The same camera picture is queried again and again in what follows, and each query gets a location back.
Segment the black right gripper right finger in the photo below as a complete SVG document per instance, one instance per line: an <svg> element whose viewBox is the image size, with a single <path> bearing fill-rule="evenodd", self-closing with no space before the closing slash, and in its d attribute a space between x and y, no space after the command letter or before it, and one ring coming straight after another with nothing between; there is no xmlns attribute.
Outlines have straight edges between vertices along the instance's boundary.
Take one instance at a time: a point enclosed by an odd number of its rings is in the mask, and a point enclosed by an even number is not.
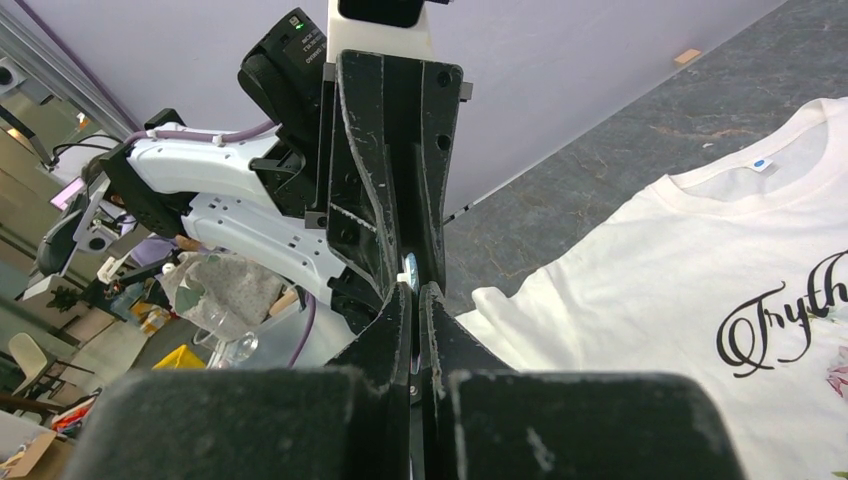
<svg viewBox="0 0 848 480"><path fill-rule="evenodd" d="M418 473L422 479L469 479L472 440L462 388L481 372L507 366L454 318L440 286L419 294L421 400Z"/></svg>

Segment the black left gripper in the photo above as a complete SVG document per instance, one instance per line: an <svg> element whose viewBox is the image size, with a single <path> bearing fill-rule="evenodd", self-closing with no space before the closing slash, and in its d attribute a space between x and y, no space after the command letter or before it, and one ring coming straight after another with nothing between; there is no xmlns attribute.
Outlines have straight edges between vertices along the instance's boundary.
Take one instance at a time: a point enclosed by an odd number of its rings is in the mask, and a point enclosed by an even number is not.
<svg viewBox="0 0 848 480"><path fill-rule="evenodd" d="M420 284L444 288L447 180L472 84L457 64L352 49L328 68L316 202L329 208L329 249L380 299L398 251L415 255Z"/></svg>

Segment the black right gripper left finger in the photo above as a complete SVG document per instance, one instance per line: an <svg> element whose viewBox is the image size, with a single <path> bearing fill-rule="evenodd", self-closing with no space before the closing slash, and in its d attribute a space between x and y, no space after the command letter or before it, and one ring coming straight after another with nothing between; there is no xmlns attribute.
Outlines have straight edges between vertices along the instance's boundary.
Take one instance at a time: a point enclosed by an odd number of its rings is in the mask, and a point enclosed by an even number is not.
<svg viewBox="0 0 848 480"><path fill-rule="evenodd" d="M376 318L329 364L353 375L345 479L410 477L413 293L397 282Z"/></svg>

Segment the white floral t-shirt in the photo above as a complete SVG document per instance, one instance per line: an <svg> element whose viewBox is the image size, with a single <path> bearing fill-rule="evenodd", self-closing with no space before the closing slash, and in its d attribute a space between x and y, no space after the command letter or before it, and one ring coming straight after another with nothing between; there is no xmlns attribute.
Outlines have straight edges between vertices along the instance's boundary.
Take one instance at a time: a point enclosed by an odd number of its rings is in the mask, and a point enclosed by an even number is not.
<svg viewBox="0 0 848 480"><path fill-rule="evenodd" d="M663 176L459 322L519 370L661 371L715 401L751 479L847 475L847 102Z"/></svg>

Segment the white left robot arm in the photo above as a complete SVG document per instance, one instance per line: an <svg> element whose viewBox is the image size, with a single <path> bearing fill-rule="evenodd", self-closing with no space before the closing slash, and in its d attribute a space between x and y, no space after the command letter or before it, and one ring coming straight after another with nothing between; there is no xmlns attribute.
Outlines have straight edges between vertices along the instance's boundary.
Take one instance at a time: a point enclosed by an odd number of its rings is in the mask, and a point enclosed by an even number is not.
<svg viewBox="0 0 848 480"><path fill-rule="evenodd" d="M301 9L245 54L242 90L267 117L198 130L165 109L99 162L147 230L273 270L369 322L397 283L445 287L444 204L472 87L433 53L423 1Z"/></svg>

